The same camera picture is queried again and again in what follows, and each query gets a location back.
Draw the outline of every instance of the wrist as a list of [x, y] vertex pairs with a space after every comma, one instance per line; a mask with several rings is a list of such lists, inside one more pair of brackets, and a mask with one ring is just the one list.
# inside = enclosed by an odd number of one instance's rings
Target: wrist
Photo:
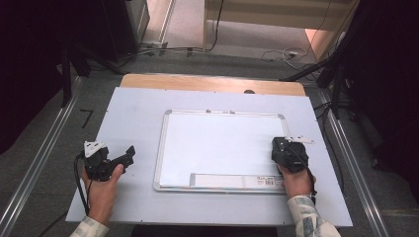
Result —
[[108, 226], [108, 224], [109, 224], [109, 219], [110, 219], [110, 216], [108, 216], [106, 213], [104, 213], [104, 212], [101, 212], [101, 211], [95, 211], [94, 209], [92, 210], [92, 209], [90, 209], [90, 211], [89, 211], [89, 215], [88, 215], [90, 218], [92, 218], [92, 219], [94, 219], [94, 220], [96, 220], [96, 221], [98, 221], [99, 223], [101, 223], [101, 224], [103, 224], [103, 225], [105, 225], [105, 226]]

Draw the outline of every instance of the metal frame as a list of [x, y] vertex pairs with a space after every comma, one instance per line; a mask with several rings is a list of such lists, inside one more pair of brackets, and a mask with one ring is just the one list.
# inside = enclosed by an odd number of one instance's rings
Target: metal frame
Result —
[[43, 141], [40, 150], [34, 158], [30, 168], [28, 169], [24, 179], [21, 184], [16, 189], [12, 198], [10, 199], [7, 207], [2, 215], [0, 221], [0, 236], [7, 237], [10, 235], [10, 232], [15, 225], [16, 220], [19, 217], [26, 201], [28, 200], [32, 189], [34, 188], [38, 177], [40, 176], [43, 166], [46, 163], [46, 160], [49, 157], [49, 154], [60, 135], [62, 128], [65, 125], [71, 111], [74, 107], [74, 104], [77, 100], [79, 89], [83, 81], [80, 77], [77, 77], [74, 81], [72, 91], [74, 96], [69, 101], [66, 108], [60, 109], [54, 123], [52, 124], [51, 129], [49, 130], [45, 140]]
[[[330, 102], [327, 89], [319, 89], [319, 93], [323, 103]], [[390, 236], [387, 228], [385, 227], [385, 223], [381, 217], [374, 196], [370, 191], [369, 185], [358, 165], [357, 159], [342, 127], [341, 121], [335, 119], [332, 112], [329, 112], [328, 116], [374, 234], [376, 236]]]

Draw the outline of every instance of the person's right hand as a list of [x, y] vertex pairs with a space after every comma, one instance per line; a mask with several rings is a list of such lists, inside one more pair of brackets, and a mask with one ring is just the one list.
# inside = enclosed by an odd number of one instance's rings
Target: person's right hand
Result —
[[283, 186], [286, 188], [289, 198], [300, 195], [311, 194], [311, 181], [308, 178], [307, 170], [302, 170], [297, 173], [291, 173], [290, 170], [284, 166], [278, 165], [284, 175]]
[[123, 174], [123, 171], [124, 166], [120, 164], [115, 168], [109, 181], [92, 182], [87, 177], [86, 170], [83, 167], [81, 177], [86, 187], [86, 191], [89, 190], [90, 184], [92, 185], [89, 191], [89, 217], [101, 222], [104, 225], [108, 225], [109, 219], [112, 216], [115, 198], [117, 197], [117, 182]]

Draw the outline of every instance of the striped sleeve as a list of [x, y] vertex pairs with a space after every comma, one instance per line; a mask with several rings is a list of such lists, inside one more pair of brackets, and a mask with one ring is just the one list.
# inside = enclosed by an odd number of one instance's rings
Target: striped sleeve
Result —
[[323, 220], [308, 196], [296, 196], [288, 201], [295, 223], [295, 234], [301, 237], [340, 236], [336, 228]]
[[105, 225], [85, 216], [70, 237], [103, 237], [108, 231], [109, 228]]

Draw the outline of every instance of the table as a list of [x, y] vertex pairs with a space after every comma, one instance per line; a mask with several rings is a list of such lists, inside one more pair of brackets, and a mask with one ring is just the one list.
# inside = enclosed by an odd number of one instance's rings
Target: table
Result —
[[[217, 20], [220, 3], [206, 0], [203, 49], [207, 48], [207, 20]], [[316, 58], [324, 59], [347, 31], [358, 4], [359, 0], [224, 0], [220, 20], [305, 29]]]
[[[280, 91], [290, 90], [287, 96], [272, 95], [275, 94], [273, 87]], [[261, 94], [244, 94], [243, 89]], [[161, 193], [153, 189], [165, 111], [208, 108], [285, 115], [291, 134], [303, 134], [315, 140], [315, 145], [307, 145], [306, 149], [311, 170], [317, 176], [318, 210], [323, 218], [337, 226], [352, 226], [314, 112], [301, 85], [161, 74], [126, 75], [121, 87], [114, 92], [99, 131], [97, 139], [108, 144], [109, 157], [124, 154], [130, 145], [136, 149], [134, 164], [119, 181], [111, 221], [186, 225], [293, 224], [286, 196]], [[83, 211], [80, 197], [75, 193], [66, 220], [80, 221]]]

